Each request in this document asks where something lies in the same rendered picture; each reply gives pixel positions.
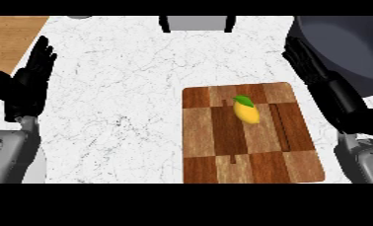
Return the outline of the light brown wooden panel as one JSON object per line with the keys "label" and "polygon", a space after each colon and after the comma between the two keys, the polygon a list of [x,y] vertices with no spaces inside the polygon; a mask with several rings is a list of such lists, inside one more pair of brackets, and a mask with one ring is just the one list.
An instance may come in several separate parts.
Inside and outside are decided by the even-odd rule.
{"label": "light brown wooden panel", "polygon": [[12,73],[49,16],[0,16],[0,70]]}

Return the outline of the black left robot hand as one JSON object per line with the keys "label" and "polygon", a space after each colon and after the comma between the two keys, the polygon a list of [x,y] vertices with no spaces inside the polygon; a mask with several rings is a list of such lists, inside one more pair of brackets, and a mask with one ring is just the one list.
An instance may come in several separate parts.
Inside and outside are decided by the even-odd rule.
{"label": "black left robot hand", "polygon": [[0,101],[5,102],[8,122],[15,122],[18,117],[39,116],[43,113],[56,59],[49,38],[40,36],[27,66],[18,69],[15,76],[0,71]]}

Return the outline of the wooden checkered cutting board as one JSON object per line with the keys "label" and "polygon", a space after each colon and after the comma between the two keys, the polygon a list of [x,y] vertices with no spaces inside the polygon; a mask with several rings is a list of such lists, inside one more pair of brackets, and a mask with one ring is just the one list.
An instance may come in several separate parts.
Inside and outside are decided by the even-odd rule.
{"label": "wooden checkered cutting board", "polygon": [[[247,95],[260,122],[242,122],[233,97]],[[183,89],[186,183],[311,183],[325,180],[289,83]]]}

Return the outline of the yellow lemon with green leaf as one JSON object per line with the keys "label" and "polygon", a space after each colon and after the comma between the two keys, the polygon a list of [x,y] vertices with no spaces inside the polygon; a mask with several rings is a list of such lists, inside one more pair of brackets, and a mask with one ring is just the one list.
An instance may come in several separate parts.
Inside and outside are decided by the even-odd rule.
{"label": "yellow lemon with green leaf", "polygon": [[249,124],[260,122],[260,112],[248,96],[238,95],[233,98],[233,111],[244,122]]}

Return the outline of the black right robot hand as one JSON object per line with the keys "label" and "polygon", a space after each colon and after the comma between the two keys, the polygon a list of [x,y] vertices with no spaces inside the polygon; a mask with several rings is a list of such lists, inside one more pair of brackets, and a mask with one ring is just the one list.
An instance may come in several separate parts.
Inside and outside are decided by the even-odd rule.
{"label": "black right robot hand", "polygon": [[288,37],[283,57],[301,77],[319,110],[339,132],[373,135],[373,109],[338,72],[329,70],[300,38]]}

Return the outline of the grey appliance with black frame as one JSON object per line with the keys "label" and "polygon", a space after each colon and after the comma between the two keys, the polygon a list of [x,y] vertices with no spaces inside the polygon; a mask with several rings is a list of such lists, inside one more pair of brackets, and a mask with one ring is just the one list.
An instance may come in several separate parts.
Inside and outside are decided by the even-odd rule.
{"label": "grey appliance with black frame", "polygon": [[230,33],[236,24],[235,16],[161,16],[163,31],[223,31]]}

